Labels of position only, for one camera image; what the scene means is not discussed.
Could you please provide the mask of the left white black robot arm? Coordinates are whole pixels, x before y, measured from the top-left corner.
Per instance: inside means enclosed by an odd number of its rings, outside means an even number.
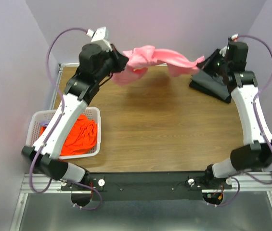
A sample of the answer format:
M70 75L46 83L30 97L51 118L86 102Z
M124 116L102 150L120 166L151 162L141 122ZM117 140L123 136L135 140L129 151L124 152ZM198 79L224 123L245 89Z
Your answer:
M105 83L105 78L122 72L128 60L113 44L110 44L109 50L94 43L82 47L79 66L66 84L60 106L42 136L33 146L22 149L22 155L31 164L30 174L37 169L53 180L72 181L78 190L88 186L89 172L60 160L61 150L74 123Z

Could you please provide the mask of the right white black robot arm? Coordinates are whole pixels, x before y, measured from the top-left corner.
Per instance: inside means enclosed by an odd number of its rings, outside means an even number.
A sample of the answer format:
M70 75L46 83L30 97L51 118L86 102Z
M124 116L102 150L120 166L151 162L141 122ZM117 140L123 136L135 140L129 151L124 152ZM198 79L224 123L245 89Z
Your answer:
M259 103L256 76L245 70L247 53L246 43L232 40L201 65L208 74L222 77L236 105L243 131L243 146L232 150L229 158L209 165L205 170L203 183L210 189L231 175L261 170L272 163L272 134Z

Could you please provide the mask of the pink t shirt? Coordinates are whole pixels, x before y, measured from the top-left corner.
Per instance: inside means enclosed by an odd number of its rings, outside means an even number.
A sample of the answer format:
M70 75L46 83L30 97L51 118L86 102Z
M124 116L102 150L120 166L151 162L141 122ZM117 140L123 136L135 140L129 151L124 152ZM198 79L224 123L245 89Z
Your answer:
M205 60L205 57L201 56L195 61L190 61L177 51L157 49L151 45L123 51L123 54L129 59L126 67L124 71L114 73L112 76L112 81L119 86L141 79L149 67L161 64L168 67L171 77L196 74L199 72L197 65Z

